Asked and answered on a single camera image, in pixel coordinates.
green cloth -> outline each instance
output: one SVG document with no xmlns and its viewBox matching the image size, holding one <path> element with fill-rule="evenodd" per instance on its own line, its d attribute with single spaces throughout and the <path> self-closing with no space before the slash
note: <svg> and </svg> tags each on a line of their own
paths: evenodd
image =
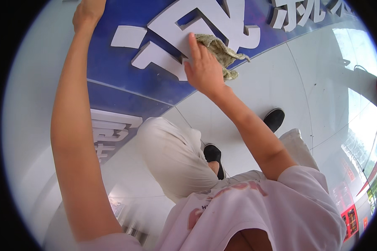
<svg viewBox="0 0 377 251">
<path fill-rule="evenodd" d="M 195 38 L 215 55 L 223 68 L 223 79 L 225 81 L 235 79 L 239 76 L 237 71 L 226 69 L 226 67 L 230 66 L 236 59 L 247 59 L 247 62 L 250 62 L 250 58 L 247 55 L 241 53 L 237 54 L 231 48 L 228 48 L 221 39 L 213 35 L 195 34 Z"/>
</svg>

person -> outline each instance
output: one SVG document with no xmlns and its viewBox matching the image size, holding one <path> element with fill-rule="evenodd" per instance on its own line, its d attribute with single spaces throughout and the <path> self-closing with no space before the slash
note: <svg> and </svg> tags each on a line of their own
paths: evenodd
<svg viewBox="0 0 377 251">
<path fill-rule="evenodd" d="M 105 0 L 82 0 L 75 11 L 75 35 L 53 105 L 53 158 L 80 249 L 143 250 L 123 233 L 112 212 L 92 143 L 87 54 L 104 9 Z M 275 110 L 264 123 L 225 85 L 215 56 L 192 33 L 188 39 L 189 83 L 236 125 L 262 172 L 225 178 L 221 152 L 213 145 L 201 151 L 198 131 L 179 129 L 164 118 L 148 119 L 137 133 L 143 158 L 176 202 L 155 250 L 339 250 L 345 224 L 299 131 L 279 140 L 266 123 L 277 128 L 283 112 Z"/>
</svg>

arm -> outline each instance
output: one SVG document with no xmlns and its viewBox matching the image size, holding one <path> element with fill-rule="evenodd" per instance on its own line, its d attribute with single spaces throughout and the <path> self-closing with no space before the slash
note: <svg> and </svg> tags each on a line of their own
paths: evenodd
<svg viewBox="0 0 377 251">
<path fill-rule="evenodd" d="M 61 72 L 50 127 L 60 191 L 77 241 L 122 232 L 95 153 L 86 76 L 89 43 L 105 2 L 82 0 L 75 11 L 75 35 Z"/>
<path fill-rule="evenodd" d="M 247 148 L 268 179 L 277 180 L 296 165 L 282 142 L 223 81 L 222 67 L 204 45 L 189 35 L 193 65 L 185 63 L 189 83 L 210 98 L 236 125 Z"/>
</svg>

black slip-on shoe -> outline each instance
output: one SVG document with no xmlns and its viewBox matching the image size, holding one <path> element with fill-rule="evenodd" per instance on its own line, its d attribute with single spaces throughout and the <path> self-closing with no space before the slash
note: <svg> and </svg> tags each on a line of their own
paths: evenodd
<svg viewBox="0 0 377 251">
<path fill-rule="evenodd" d="M 204 156 L 207 162 L 217 161 L 219 163 L 219 171 L 217 174 L 218 179 L 225 179 L 226 172 L 222 167 L 221 157 L 222 152 L 213 144 L 207 144 L 204 147 Z"/>
<path fill-rule="evenodd" d="M 273 133 L 282 125 L 285 113 L 281 108 L 275 108 L 270 111 L 264 118 L 264 123 L 271 129 Z"/>
</svg>

hand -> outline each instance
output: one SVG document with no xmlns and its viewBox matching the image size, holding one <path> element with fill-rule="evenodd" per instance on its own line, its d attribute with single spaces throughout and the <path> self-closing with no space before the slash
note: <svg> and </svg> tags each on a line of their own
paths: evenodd
<svg viewBox="0 0 377 251">
<path fill-rule="evenodd" d="M 212 99 L 226 87 L 223 81 L 222 66 L 215 55 L 209 52 L 204 45 L 197 43 L 194 33 L 190 33 L 188 39 L 193 65 L 185 62 L 187 80 L 194 88 Z"/>
<path fill-rule="evenodd" d="M 82 0 L 77 6 L 73 17 L 74 32 L 88 25 L 95 28 L 105 10 L 106 0 Z"/>
</svg>

